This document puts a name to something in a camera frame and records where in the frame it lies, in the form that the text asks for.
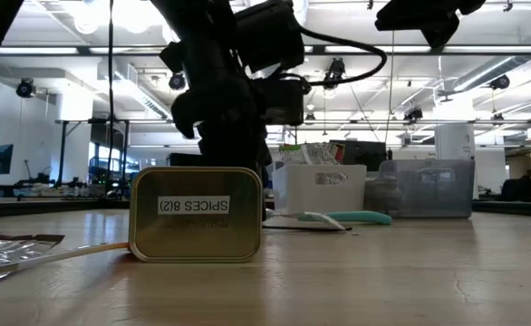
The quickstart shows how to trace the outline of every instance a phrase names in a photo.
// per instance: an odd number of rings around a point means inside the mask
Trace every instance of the ceiling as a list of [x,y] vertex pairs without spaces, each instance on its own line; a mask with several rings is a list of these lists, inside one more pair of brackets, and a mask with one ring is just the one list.
[[[119,4],[133,5],[130,10],[119,9],[115,13],[115,46],[157,45],[164,46],[173,37],[168,31],[162,16],[149,1],[125,0]],[[375,15],[385,4],[375,0],[372,10],[367,10],[368,1],[349,0],[309,0],[305,27],[316,32],[336,35],[346,39],[371,44],[419,44],[426,42],[419,31],[378,32],[374,27]],[[236,10],[243,9],[245,1],[231,1]],[[477,12],[460,17],[460,27],[449,44],[531,44],[531,1],[519,0],[509,12],[504,12],[506,1],[488,0]],[[27,0],[16,17],[12,28],[3,43],[9,46],[104,46],[108,43],[107,17],[88,15],[83,1],[36,1]],[[93,33],[83,34],[77,26],[82,18],[90,17]],[[130,30],[142,29],[139,24],[149,24],[142,33]],[[317,40],[304,38],[305,44],[318,44]],[[365,81],[341,85],[336,89],[335,96],[327,99],[322,89],[316,89],[304,97],[304,105],[314,105],[314,115],[318,120],[347,120],[362,117],[361,110],[371,120],[388,118],[389,107],[401,118],[409,107],[421,107],[424,119],[432,116],[433,108],[442,98],[437,91],[448,91],[457,85],[468,74],[477,74],[488,69],[493,62],[501,62],[511,58],[511,54],[502,57],[488,55],[404,55],[395,54],[390,57],[384,68],[375,76]],[[296,67],[294,72],[307,75],[311,79],[322,79],[323,73],[332,60],[331,55],[307,55],[306,62]],[[95,71],[102,57],[12,57],[0,56],[0,66],[17,68],[59,68],[66,70],[78,79],[91,85],[96,90],[103,90]],[[369,71],[378,63],[378,58],[368,55],[347,55],[343,57],[346,74],[354,76]],[[130,64],[139,73],[139,87],[145,89],[156,101],[170,108],[175,97],[180,94],[168,87],[170,71],[156,55],[122,56],[117,58],[120,65]],[[506,119],[531,119],[531,60],[513,69],[505,70],[511,80],[509,88],[492,91],[482,88],[485,84],[470,85],[469,91],[460,96],[468,96],[473,102],[473,113],[476,117],[488,119],[495,108],[504,112]],[[136,101],[122,101],[118,115],[122,117],[123,109],[132,119],[139,118],[142,111],[143,119],[151,116],[140,108]],[[348,129],[342,124],[325,125],[328,129]],[[304,129],[323,128],[322,123],[304,126]],[[525,130],[527,126],[519,125],[512,128],[511,134]],[[405,128],[396,131],[400,134]],[[432,128],[425,130],[432,133]]]

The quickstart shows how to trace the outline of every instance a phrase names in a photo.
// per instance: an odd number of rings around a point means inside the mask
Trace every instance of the box label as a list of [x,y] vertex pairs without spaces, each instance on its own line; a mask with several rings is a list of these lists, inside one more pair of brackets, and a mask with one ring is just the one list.
[[159,197],[159,215],[229,214],[229,196]]

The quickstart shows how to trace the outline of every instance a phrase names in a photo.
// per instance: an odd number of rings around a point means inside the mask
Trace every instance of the white plastic bin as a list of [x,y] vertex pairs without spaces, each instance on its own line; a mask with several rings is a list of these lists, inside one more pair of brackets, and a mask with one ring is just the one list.
[[[333,174],[340,182],[321,184]],[[286,165],[272,174],[275,211],[283,214],[303,212],[346,212],[364,209],[366,166]]]

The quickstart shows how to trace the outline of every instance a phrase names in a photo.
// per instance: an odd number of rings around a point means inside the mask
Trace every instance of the workbench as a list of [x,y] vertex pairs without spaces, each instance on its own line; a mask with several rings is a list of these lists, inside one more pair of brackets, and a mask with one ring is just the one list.
[[[128,232],[126,210],[0,217],[1,234],[66,235],[51,253]],[[0,281],[0,326],[531,325],[531,217],[262,240],[247,264],[145,264],[118,250],[22,271]]]

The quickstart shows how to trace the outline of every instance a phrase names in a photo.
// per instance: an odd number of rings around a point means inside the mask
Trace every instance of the gold metal tin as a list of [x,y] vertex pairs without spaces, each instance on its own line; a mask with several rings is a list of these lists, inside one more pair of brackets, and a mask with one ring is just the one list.
[[[229,197],[228,213],[171,214],[160,197]],[[145,168],[132,184],[130,249],[151,263],[245,262],[259,248],[261,214],[262,184],[250,169]]]

